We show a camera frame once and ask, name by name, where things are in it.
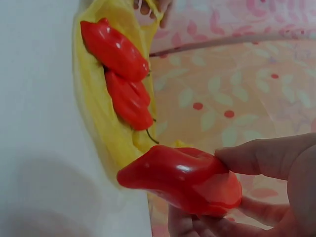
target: floral bedsheet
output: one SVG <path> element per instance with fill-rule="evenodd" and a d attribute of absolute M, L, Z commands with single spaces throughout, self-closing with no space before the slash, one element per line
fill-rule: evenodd
<path fill-rule="evenodd" d="M 152 53 L 227 38 L 315 36 L 314 0 L 178 0 L 169 27 L 156 34 Z"/>
<path fill-rule="evenodd" d="M 158 139 L 214 152 L 257 138 L 316 132 L 316 42 L 265 41 L 202 48 L 151 61 Z M 244 194 L 288 202 L 286 182 L 240 175 Z M 168 237 L 167 204 L 149 195 L 154 237 Z M 261 226 L 238 211 L 229 217 Z"/>

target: pink fabric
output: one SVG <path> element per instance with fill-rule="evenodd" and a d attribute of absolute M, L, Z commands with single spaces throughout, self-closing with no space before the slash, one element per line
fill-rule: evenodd
<path fill-rule="evenodd" d="M 316 36 L 315 0 L 178 0 L 151 53 L 223 38 Z"/>

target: hand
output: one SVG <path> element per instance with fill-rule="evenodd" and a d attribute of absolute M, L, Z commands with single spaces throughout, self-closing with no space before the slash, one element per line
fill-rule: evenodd
<path fill-rule="evenodd" d="M 236 173 L 288 180 L 290 205 L 272 205 L 244 197 L 240 210 L 270 230 L 183 213 L 169 207 L 171 237 L 316 236 L 316 134 L 256 140 L 215 152 Z"/>
<path fill-rule="evenodd" d="M 139 1 L 140 0 L 134 0 L 135 10 L 139 8 Z M 159 2 L 158 10 L 164 13 L 163 19 L 160 22 L 160 27 L 165 28 L 170 18 L 170 14 L 173 9 L 173 6 L 175 5 L 175 0 L 158 0 L 158 2 Z M 143 15 L 147 15 L 150 12 L 150 7 L 148 6 L 146 0 L 143 0 L 142 5 L 140 7 L 140 12 Z M 154 19 L 155 15 L 151 13 L 150 18 Z"/>

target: yellow plastic bag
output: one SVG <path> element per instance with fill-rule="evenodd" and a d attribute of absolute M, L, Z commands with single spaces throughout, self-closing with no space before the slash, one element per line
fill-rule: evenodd
<path fill-rule="evenodd" d="M 97 22 L 108 18 L 112 27 L 127 36 L 149 58 L 150 46 L 162 14 L 156 2 L 148 0 L 157 20 L 149 26 L 140 26 L 133 9 L 133 0 L 95 0 L 75 21 L 74 30 L 74 75 L 79 107 L 85 123 L 94 139 L 99 156 L 107 171 L 116 172 L 130 164 L 154 145 L 145 131 L 133 131 L 118 119 L 104 80 L 102 65 L 90 55 L 82 40 L 80 21 Z M 152 102 L 150 111 L 156 117 L 152 77 L 145 79 Z M 154 126 L 149 129 L 155 137 Z M 109 165 L 108 154 L 112 165 Z"/>

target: red bell pepper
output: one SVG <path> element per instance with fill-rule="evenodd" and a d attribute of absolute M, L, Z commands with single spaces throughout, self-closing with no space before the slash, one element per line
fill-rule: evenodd
<path fill-rule="evenodd" d="M 236 175 L 213 155 L 195 148 L 154 146 L 120 170 L 117 180 L 195 215 L 223 217 L 239 206 L 242 197 Z"/>
<path fill-rule="evenodd" d="M 127 81 L 138 82 L 148 75 L 148 61 L 106 18 L 97 23 L 81 21 L 80 25 L 87 50 L 104 66 Z"/>
<path fill-rule="evenodd" d="M 114 72 L 105 72 L 105 80 L 113 108 L 135 130 L 142 131 L 154 123 L 149 113 L 150 97 L 143 83 L 128 82 Z"/>

